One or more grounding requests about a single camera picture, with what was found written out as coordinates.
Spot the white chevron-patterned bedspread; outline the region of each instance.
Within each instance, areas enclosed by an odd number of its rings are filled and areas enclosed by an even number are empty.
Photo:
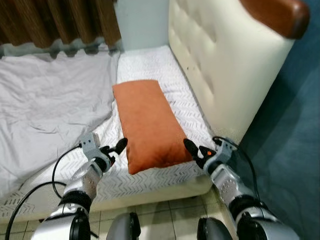
[[[192,139],[197,145],[213,147],[212,132],[208,128],[193,92],[169,46],[128,51],[120,56],[117,83],[143,79],[158,80],[176,119],[189,139]],[[103,122],[94,132],[99,135],[102,146],[114,146],[123,137],[116,102],[112,104],[112,117]],[[96,202],[154,191],[203,175],[203,171],[195,162],[167,168],[153,168],[130,175],[126,151],[123,151],[120,156],[115,155],[115,157],[115,164],[98,184]],[[82,150],[74,150],[60,162],[55,179],[67,182],[84,162],[86,162],[86,158]],[[0,216],[9,216],[18,200],[31,188],[40,183],[51,181],[53,167],[54,164],[28,179],[22,188],[8,199],[5,205],[0,206]],[[34,209],[35,204],[28,202],[23,207],[22,214],[32,213]]]

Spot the tiled floor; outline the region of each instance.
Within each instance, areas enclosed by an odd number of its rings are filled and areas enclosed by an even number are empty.
[[[113,219],[122,213],[136,212],[141,225],[140,240],[195,240],[198,220],[201,217],[215,217],[227,226],[231,225],[223,215],[226,210],[211,190],[207,194],[193,198],[150,203],[90,214],[91,230],[105,240]],[[11,230],[11,240],[30,240],[38,221],[15,223]],[[6,225],[0,225],[0,240],[5,239]],[[231,235],[236,238],[234,229]]]

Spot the brown curtain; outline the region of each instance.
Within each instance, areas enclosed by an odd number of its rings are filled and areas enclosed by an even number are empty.
[[[89,44],[99,36],[108,46],[121,38],[112,0],[0,0],[0,44],[48,48],[59,38]]]

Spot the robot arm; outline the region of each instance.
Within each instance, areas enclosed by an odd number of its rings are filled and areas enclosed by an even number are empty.
[[[99,148],[99,139],[94,133],[84,136],[81,146],[88,162],[72,176],[58,207],[36,229],[32,240],[90,239],[89,212],[97,195],[97,185],[103,174],[115,163],[115,157],[110,156],[110,153],[115,152],[119,155],[127,143],[128,140],[123,138],[113,148],[109,146]],[[136,239],[139,236],[140,225],[135,213],[119,216],[118,221],[122,221],[123,228],[127,229],[127,231],[117,231],[119,239]]]
[[[233,152],[233,145],[226,140],[216,140],[215,149],[204,146],[199,148],[189,139],[184,140],[185,148],[190,152],[197,165],[210,176],[212,183],[219,191],[220,198],[228,207],[237,226],[240,240],[298,240],[298,235],[288,226],[280,222],[266,204],[249,189],[241,178],[227,165]],[[200,150],[203,157],[198,157]],[[209,234],[213,228],[221,230],[219,238]],[[198,239],[201,240],[228,240],[231,236],[223,227],[217,227],[212,220],[199,221]]]

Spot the orange pillow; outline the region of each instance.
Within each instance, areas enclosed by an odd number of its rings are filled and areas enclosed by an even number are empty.
[[[123,135],[128,138],[128,171],[165,168],[192,160],[186,135],[156,80],[128,81],[113,86]]]

